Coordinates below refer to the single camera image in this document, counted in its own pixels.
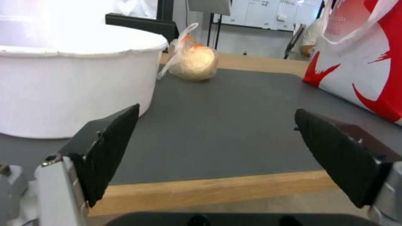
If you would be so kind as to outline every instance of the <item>white shirt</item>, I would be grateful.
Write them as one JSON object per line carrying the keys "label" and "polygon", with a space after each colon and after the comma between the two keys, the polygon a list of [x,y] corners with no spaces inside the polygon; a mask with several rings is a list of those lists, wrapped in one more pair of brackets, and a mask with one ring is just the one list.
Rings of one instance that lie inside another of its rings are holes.
{"label": "white shirt", "polygon": [[314,21],[307,29],[303,32],[301,37],[301,45],[315,45],[318,38],[321,36],[322,29],[322,19],[319,18]]}

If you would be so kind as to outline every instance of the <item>white plastic basin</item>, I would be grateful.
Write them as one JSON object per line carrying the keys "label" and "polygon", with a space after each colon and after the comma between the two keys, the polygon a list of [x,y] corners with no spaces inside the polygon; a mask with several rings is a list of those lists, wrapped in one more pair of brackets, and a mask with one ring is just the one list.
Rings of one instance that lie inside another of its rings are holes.
{"label": "white plastic basin", "polygon": [[166,39],[110,25],[0,20],[0,133],[68,138],[133,104],[149,107]]}

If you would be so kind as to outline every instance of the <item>gray table mat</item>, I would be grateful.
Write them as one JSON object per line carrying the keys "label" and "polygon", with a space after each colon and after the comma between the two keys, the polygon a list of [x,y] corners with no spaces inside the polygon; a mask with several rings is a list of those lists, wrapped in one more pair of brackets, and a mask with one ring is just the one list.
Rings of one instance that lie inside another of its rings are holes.
{"label": "gray table mat", "polygon": [[[219,70],[201,83],[167,75],[157,82],[112,183],[319,170],[293,131],[299,107],[357,124],[402,154],[402,128],[295,75]],[[0,135],[0,162],[33,172],[66,142]]]}

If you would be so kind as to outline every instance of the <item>chair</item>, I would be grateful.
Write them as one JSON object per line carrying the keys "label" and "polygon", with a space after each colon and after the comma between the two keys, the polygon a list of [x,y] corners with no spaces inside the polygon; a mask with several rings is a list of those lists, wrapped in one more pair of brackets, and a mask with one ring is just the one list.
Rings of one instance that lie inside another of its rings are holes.
{"label": "chair", "polygon": [[300,37],[302,36],[302,34],[303,34],[305,29],[306,29],[306,25],[305,24],[300,24],[299,28],[294,33],[292,39],[290,40],[289,44],[286,47],[285,56],[283,57],[284,59],[287,59],[289,57],[290,53],[300,54],[300,53],[294,52],[292,50],[295,47],[295,45],[297,44],[297,42],[300,40]]}

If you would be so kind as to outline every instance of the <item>whiteboard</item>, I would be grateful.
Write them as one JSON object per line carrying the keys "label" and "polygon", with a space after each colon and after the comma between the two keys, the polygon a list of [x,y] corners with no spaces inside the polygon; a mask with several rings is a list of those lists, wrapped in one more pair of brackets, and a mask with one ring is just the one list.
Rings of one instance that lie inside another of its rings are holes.
{"label": "whiteboard", "polygon": [[321,0],[233,0],[232,14],[222,16],[222,23],[293,31],[294,24],[313,23],[320,6]]}

